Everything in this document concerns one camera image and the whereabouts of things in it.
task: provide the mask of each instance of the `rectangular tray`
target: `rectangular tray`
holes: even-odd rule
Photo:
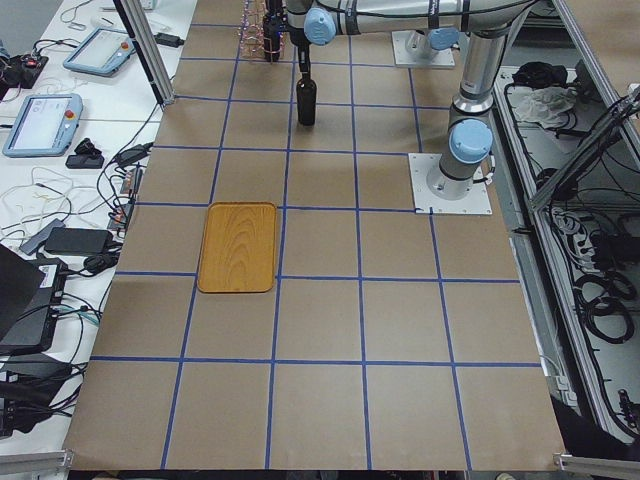
[[[271,290],[275,275],[276,207],[214,203],[202,239],[198,289],[203,293]]]

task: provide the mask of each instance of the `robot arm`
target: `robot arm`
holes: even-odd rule
[[[540,0],[288,0],[292,40],[318,45],[336,35],[455,27],[471,32],[469,52],[453,107],[462,115],[491,108],[491,89],[511,23]]]
[[[538,0],[289,0],[289,24],[302,28],[312,8],[329,13],[338,34],[358,35],[453,26],[462,32],[510,24]]]
[[[449,148],[426,182],[442,198],[457,200],[470,190],[477,166],[487,158],[493,135],[482,117],[493,104],[492,89],[513,21],[540,0],[287,0],[291,40],[298,47],[303,78],[297,85],[298,119],[315,122],[316,86],[309,45],[336,35],[454,27],[470,32],[460,89],[449,115]]]

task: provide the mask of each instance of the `floor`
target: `floor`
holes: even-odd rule
[[[389,34],[239,55],[240,0],[201,0],[66,446],[79,469],[547,470],[563,450],[508,234],[417,215],[453,71]],[[276,285],[197,291],[207,206],[278,207]]]
[[[62,0],[0,0],[0,40],[10,55],[22,55],[41,38]]]

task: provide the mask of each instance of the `charger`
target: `charger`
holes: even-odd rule
[[[153,147],[153,142],[145,143],[144,145],[138,144],[116,154],[113,159],[119,167],[128,167],[149,155],[151,147]]]
[[[153,38],[156,39],[158,45],[165,45],[167,47],[178,48],[184,45],[184,40],[177,35],[169,35],[168,33],[156,33]]]

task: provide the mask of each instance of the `dark glass bottle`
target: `dark glass bottle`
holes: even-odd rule
[[[310,75],[302,75],[296,84],[298,100],[298,122],[302,125],[316,123],[316,94],[318,87]]]

